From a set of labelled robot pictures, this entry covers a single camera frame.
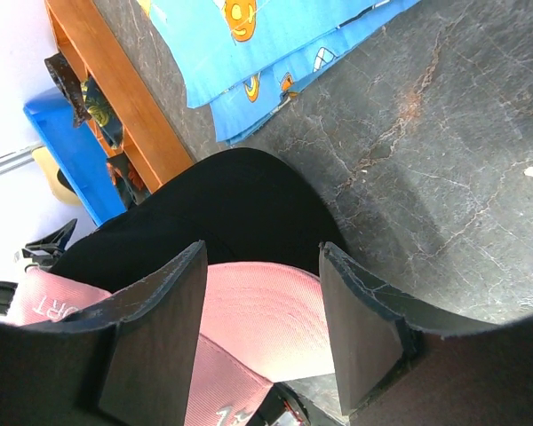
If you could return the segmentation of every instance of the blue plastic bin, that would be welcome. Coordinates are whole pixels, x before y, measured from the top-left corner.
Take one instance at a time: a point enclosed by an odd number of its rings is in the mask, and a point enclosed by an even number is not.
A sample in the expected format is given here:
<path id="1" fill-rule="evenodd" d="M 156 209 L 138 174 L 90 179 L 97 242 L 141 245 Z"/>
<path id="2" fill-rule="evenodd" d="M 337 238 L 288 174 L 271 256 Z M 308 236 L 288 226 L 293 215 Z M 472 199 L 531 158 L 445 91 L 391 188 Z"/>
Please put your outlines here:
<path id="1" fill-rule="evenodd" d="M 125 212 L 108 175 L 105 151 L 89 126 L 73 128 L 73 110 L 57 88 L 28 102 L 24 113 L 96 225 Z"/>

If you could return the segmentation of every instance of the marble floor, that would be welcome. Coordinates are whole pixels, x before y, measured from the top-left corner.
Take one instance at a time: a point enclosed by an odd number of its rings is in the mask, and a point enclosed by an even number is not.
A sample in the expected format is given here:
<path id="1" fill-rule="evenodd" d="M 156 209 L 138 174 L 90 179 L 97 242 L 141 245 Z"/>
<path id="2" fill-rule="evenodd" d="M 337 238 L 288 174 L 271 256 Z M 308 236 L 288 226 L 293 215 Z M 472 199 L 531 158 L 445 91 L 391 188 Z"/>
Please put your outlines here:
<path id="1" fill-rule="evenodd" d="M 135 0 L 95 3 L 193 156 L 225 149 Z M 299 170 L 396 287 L 481 320 L 533 312 L 533 0 L 422 0 L 242 146 Z"/>

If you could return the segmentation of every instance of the wooden shelf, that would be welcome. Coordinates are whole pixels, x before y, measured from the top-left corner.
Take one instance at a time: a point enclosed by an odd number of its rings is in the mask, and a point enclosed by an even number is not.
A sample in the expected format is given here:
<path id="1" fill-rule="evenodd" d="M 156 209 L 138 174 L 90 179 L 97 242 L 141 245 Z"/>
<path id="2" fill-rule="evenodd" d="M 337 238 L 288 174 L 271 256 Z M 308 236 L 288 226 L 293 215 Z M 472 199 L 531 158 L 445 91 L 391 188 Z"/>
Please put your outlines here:
<path id="1" fill-rule="evenodd" d="M 61 53 L 81 81 L 92 75 L 123 124 L 115 151 L 88 122 L 107 156 L 125 152 L 150 192 L 189 168 L 192 159 L 92 0 L 45 3 Z"/>

